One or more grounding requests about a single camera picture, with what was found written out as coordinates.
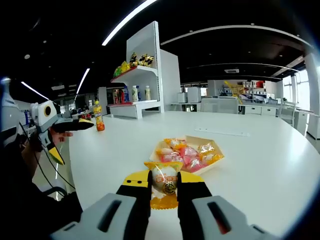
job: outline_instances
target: round white table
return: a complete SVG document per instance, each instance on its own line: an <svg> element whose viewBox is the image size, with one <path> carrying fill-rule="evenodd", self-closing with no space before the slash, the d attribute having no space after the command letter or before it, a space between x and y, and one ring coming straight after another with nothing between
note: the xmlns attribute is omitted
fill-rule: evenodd
<svg viewBox="0 0 320 240"><path fill-rule="evenodd" d="M145 170L158 141L184 135L214 140L225 156L201 175L211 194L242 211L249 225L279 237L304 213L320 179L317 150L277 117L169 111L141 120L103 120L104 131L92 127L69 140L84 210L115 193L126 176ZM145 239L164 238L182 239L177 209L151 211Z"/></svg>

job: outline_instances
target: yellow object on shelf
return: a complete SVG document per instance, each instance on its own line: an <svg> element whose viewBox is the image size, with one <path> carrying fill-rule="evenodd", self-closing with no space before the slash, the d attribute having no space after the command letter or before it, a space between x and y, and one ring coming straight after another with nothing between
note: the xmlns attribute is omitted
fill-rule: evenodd
<svg viewBox="0 0 320 240"><path fill-rule="evenodd" d="M239 103L243 104L239 95L245 93L245 88L242 85L230 83L228 81L224 81L224 83L230 88L231 93L232 93L232 97L237 97Z"/></svg>

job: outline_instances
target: cable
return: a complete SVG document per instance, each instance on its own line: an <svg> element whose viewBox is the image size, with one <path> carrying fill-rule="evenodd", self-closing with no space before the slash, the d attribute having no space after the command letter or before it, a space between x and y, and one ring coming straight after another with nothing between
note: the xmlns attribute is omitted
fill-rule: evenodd
<svg viewBox="0 0 320 240"><path fill-rule="evenodd" d="M25 130L24 127L22 126L21 122L19 122L19 124L20 124L20 126L21 126L21 128L22 128L22 130L23 130L23 133L25 134L26 138L28 139L29 144L31 144L30 138L29 138L28 134L26 133L26 130ZM39 160L38 160L38 158L37 158L37 156L36 156L35 151L32 151L32 152L33 152L33 154L34 154L35 160L36 160L36 162L38 163L38 166L39 166L39 168L40 168L40 170L41 170L41 173L42 173L42 175L44 176L45 180L49 183L49 185L50 185L52 188L54 188L54 186L52 186L51 182L49 181L49 179L48 179L47 176L45 175L44 171L42 170L42 167L40 166L40 163L39 163Z"/></svg>
<svg viewBox="0 0 320 240"><path fill-rule="evenodd" d="M75 188L74 186L72 186L71 183L69 183L63 176L61 176L61 174L58 172L58 170L55 168L55 166L54 166L53 163L51 162L50 157L48 156L48 153L47 153L46 151L44 151L44 152L45 152L45 155L46 155L46 157L48 158L51 166L52 166L52 167L54 168L54 170L56 171L56 173L57 173L67 184L69 184L73 189L76 189L76 188Z"/></svg>

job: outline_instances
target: orange juice bottle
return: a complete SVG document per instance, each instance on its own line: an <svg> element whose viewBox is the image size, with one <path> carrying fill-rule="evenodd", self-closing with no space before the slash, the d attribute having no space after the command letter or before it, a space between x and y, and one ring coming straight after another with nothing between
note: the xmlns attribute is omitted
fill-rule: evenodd
<svg viewBox="0 0 320 240"><path fill-rule="evenodd" d="M99 101L95 101L95 105L93 107L95 122L96 122L96 129L99 131L105 130L105 124L102 119L102 107L99 104Z"/></svg>

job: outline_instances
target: plastic bottle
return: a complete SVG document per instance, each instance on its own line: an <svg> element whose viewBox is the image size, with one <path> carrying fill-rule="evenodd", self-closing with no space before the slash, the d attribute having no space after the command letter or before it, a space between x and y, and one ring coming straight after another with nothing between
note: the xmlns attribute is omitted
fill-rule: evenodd
<svg viewBox="0 0 320 240"><path fill-rule="evenodd" d="M105 124L102 119L102 107L99 104L99 101L95 101L95 105L93 107L95 122L96 122L96 129L99 131L105 130Z"/></svg>
<svg viewBox="0 0 320 240"><path fill-rule="evenodd" d="M124 89L123 89L123 93L124 93L124 102L127 103L129 102L129 90L128 90L128 87L127 86L124 86Z"/></svg>
<svg viewBox="0 0 320 240"><path fill-rule="evenodd" d="M151 92L148 85L145 86L145 100L151 100Z"/></svg>
<svg viewBox="0 0 320 240"><path fill-rule="evenodd" d="M138 91L138 101L141 101L141 92L138 85L136 86L136 89Z"/></svg>
<svg viewBox="0 0 320 240"><path fill-rule="evenodd" d="M138 89L136 85L132 86L132 101L133 102L138 102L139 98L138 98Z"/></svg>

